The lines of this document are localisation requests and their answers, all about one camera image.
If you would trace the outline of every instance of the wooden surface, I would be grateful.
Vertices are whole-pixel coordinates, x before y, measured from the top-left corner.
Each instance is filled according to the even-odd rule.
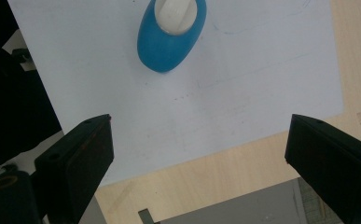
[[[331,6],[344,112],[326,121],[361,140],[361,0],[332,0]],[[178,216],[298,177],[285,162],[286,138],[279,133],[99,188],[95,195],[109,224],[142,223],[137,212],[145,208],[155,221]]]

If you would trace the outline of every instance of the blue rubber holder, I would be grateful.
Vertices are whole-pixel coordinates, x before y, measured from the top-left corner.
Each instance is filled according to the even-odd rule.
[[[155,18],[155,2],[151,0],[140,24],[137,52],[145,66],[166,73],[179,65],[197,42],[206,19],[206,2],[196,0],[197,18],[182,35],[168,35],[160,29]]]

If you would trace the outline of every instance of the white paper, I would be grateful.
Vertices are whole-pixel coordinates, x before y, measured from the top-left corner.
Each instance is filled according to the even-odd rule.
[[[113,117],[103,185],[288,130],[291,114],[342,111],[329,1],[207,1],[172,72],[136,51],[148,1],[9,0],[63,130]]]

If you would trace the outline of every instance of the metal bracket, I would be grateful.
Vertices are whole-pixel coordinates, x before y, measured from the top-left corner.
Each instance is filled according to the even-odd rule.
[[[148,209],[140,211],[139,217],[142,219],[143,224],[160,224],[159,222],[154,222]]]

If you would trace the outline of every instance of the white cap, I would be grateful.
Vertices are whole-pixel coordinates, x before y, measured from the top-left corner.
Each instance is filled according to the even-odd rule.
[[[195,0],[156,0],[155,17],[160,29],[169,35],[185,33],[197,18]]]

